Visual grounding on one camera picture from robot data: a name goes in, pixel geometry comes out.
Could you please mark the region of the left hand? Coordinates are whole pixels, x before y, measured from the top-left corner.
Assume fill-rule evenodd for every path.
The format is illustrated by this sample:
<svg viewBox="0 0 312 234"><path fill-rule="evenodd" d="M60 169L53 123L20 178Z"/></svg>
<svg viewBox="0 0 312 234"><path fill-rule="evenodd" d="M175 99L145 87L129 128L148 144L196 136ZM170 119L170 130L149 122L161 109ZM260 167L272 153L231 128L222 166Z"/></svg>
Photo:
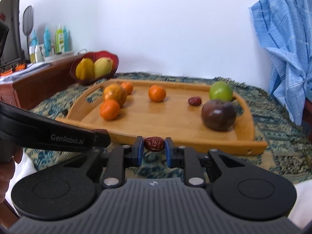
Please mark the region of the left hand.
<svg viewBox="0 0 312 234"><path fill-rule="evenodd" d="M19 147L9 162L1 164L0 169L0 203L5 200L5 194L8 191L10 180L14 176L15 164L22 160L23 148Z"/></svg>

